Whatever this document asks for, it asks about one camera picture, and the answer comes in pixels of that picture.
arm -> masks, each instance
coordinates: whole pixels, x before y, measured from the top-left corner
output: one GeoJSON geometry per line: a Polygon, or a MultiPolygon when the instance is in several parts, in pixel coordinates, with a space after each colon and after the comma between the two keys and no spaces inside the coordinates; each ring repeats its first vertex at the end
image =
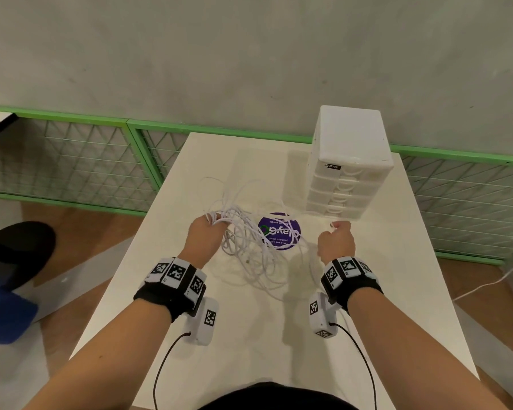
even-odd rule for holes
{"type": "MultiPolygon", "coordinates": [[[[197,218],[178,257],[203,268],[218,250],[226,227],[225,222],[211,226],[205,216],[197,218]]],[[[49,380],[25,410],[128,409],[171,319],[165,306],[133,301],[49,380]]]]}
{"type": "MultiPolygon", "coordinates": [[[[323,263],[355,255],[349,222],[318,241],[323,263]]],[[[348,299],[353,323],[393,404],[399,409],[506,410],[446,348],[375,289],[348,299]]]]}

wristband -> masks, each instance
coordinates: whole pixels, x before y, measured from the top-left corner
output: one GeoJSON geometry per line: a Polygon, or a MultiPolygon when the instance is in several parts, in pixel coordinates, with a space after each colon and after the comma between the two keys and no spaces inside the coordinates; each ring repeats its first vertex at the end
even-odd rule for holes
{"type": "Polygon", "coordinates": [[[178,257],[160,260],[144,279],[133,300],[163,305],[171,313],[171,322],[184,312],[197,309],[205,292],[207,276],[200,269],[178,257]]]}
{"type": "Polygon", "coordinates": [[[384,293],[376,275],[357,257],[339,257],[329,262],[325,266],[321,283],[329,302],[338,302],[348,314],[348,299],[356,290],[373,288],[384,293]]]}

hand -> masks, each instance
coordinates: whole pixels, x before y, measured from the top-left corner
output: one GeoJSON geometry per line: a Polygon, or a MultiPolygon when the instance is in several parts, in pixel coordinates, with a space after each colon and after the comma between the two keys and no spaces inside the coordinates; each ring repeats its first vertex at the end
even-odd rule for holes
{"type": "Polygon", "coordinates": [[[228,222],[220,222],[212,226],[207,215],[198,217],[188,228],[184,249],[178,257],[198,269],[203,268],[219,249],[228,225],[228,222]]]}
{"type": "Polygon", "coordinates": [[[325,265],[339,257],[356,254],[352,224],[349,221],[333,221],[331,225],[335,228],[334,232],[323,232],[317,239],[317,255],[325,265]]]}

wire mesh panel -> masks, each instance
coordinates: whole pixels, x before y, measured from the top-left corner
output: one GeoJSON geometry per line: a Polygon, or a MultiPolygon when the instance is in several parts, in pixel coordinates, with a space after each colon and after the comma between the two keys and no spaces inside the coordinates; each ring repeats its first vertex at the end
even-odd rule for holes
{"type": "Polygon", "coordinates": [[[141,130],[154,162],[164,178],[169,173],[188,135],[158,130],[141,130]]]}
{"type": "Polygon", "coordinates": [[[513,167],[402,155],[436,250],[513,253],[513,167]]]}
{"type": "Polygon", "coordinates": [[[140,211],[156,195],[121,128],[26,118],[0,133],[0,192],[140,211]]]}

black shirt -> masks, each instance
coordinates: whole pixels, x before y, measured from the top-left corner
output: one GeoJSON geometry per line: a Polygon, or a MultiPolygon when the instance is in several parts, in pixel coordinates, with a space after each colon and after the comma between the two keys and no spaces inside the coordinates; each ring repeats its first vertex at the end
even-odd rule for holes
{"type": "Polygon", "coordinates": [[[331,394],[320,391],[286,387],[281,384],[266,382],[257,383],[203,406],[200,410],[224,409],[266,409],[285,410],[288,408],[327,409],[327,410],[357,410],[351,404],[331,394]]]}

